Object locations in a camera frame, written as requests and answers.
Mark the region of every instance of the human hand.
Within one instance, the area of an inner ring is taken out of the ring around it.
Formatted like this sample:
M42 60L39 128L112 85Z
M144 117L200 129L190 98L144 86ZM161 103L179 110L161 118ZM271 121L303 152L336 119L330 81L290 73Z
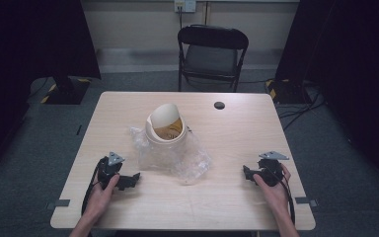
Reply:
M113 190L118 183L119 174L114 175L107 187L103 190L100 184L98 184L97 176L94 179L94 186L92 187L91 194L88 199L85 212L79 219L75 228L70 233L70 237L86 237L91 231L92 226L98 221L101 215L106 212L110 200L112 198Z
M94 187L91 190L91 194L88 199L88 204L86 206L84 216L89 217L93 220L93 222L97 222L101 215L106 212L110 200L113 195L113 190L115 185L118 183L119 174L114 175L111 179L107 187L103 190L100 184L97 184L98 178L96 176L94 180Z
M282 179L282 182L288 187L288 180L290 179L291 174L283 164L281 164L281 168L285 178ZM265 200L272 210L272 214L278 225L280 236L299 236L294 223L290 219L290 214L288 212L288 193L282 184L278 183L276 186L270 187L264 182L263 178L257 174L254 175L254 179L264 192Z
M284 174L285 179L282 179L282 182L287 186L287 183L291 177L290 172L288 172L287 168L281 164L281 168ZM283 211L288 213L288 195L285 188L282 184L278 183L274 187L268 186L263 178L260 175L254 175L255 182L257 182L258 186L264 192L265 200L268 203L270 209L274 214L277 211Z

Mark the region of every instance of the wooden table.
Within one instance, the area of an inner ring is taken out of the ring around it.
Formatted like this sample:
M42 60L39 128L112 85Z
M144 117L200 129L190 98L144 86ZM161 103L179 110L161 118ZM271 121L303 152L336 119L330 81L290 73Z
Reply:
M223 102L224 110L216 110ZM211 157L210 169L197 184L182 185L174 176L140 171L129 128L143 128L159 106L178 106L192 132ZM274 230L262 191L245 180L242 166L258 169L259 154L277 151L292 157L269 95L233 93L106 92L102 94L79 148L57 207L54 228L73 228L98 161L110 151L124 157L120 170L141 172L134 189L114 191L111 205L96 225L139 230ZM293 198L305 197L294 160L281 161L290 173ZM309 204L295 203L296 228L310 230Z

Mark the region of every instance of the plastic bag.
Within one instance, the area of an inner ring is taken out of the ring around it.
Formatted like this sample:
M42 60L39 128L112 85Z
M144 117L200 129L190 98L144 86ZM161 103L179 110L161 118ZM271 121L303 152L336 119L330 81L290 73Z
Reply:
M168 171L190 185L209 169L211 158L190 129L183 142L169 146L149 142L145 129L131 127L130 132L139 153L140 170Z

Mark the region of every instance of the wall outlet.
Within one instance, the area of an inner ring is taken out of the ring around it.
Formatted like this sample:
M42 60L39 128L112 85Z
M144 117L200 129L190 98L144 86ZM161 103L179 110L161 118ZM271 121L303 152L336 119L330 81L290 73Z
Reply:
M185 12L186 11L186 1L185 0L174 0L174 9L175 12Z
M174 0L174 11L176 13L180 12L195 12L196 0Z

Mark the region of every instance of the dark backdrop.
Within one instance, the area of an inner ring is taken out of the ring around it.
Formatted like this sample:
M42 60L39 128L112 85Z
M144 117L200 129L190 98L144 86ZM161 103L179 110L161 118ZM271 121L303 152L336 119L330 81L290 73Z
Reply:
M379 1L300 1L276 75L317 82L379 168Z
M80 1L0 1L0 151L31 83L68 75L101 78Z

